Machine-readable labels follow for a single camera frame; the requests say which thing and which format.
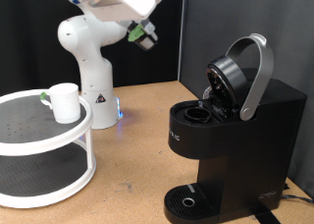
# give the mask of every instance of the wooden table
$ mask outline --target wooden table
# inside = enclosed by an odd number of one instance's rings
[[[171,188],[196,181],[198,160],[178,156],[168,146],[169,110],[195,99],[179,82],[115,88],[123,120],[110,129],[93,131],[97,168],[76,195],[34,209],[0,208],[0,224],[9,223],[169,223],[164,196]],[[284,194],[307,196],[288,180]],[[298,199],[281,202],[273,213],[283,223],[314,223],[314,205]],[[228,223],[258,224],[253,217]]]

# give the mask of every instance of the warning label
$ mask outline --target warning label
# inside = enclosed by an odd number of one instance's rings
[[[103,103],[106,102],[106,99],[104,96],[102,96],[102,94],[98,95],[98,98],[96,99],[96,103]]]

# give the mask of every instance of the white cup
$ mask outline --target white cup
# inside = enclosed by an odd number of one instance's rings
[[[55,84],[47,92],[40,94],[40,100],[53,110],[55,120],[60,124],[70,124],[80,118],[79,87],[76,84]]]

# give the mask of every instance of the black curtain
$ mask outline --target black curtain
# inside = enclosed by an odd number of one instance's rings
[[[125,37],[101,48],[114,86],[177,79],[183,0],[163,0],[150,17],[158,44],[145,52]],[[75,57],[59,43],[60,22],[81,15],[68,0],[0,0],[0,95],[53,84],[80,85]]]
[[[314,197],[314,0],[188,0],[185,17],[181,81],[199,98],[209,85],[210,61],[240,37],[260,33],[268,39],[273,78],[308,96],[288,176]],[[255,45],[238,60],[242,68],[258,63]]]

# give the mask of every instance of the cable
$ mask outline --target cable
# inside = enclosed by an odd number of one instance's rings
[[[307,202],[309,202],[309,203],[314,204],[314,200],[311,199],[311,198],[300,197],[300,196],[291,196],[291,195],[283,195],[283,196],[282,196],[282,199],[288,199],[288,198],[299,198],[299,199],[302,199],[302,200],[304,200],[304,201],[307,201]]]

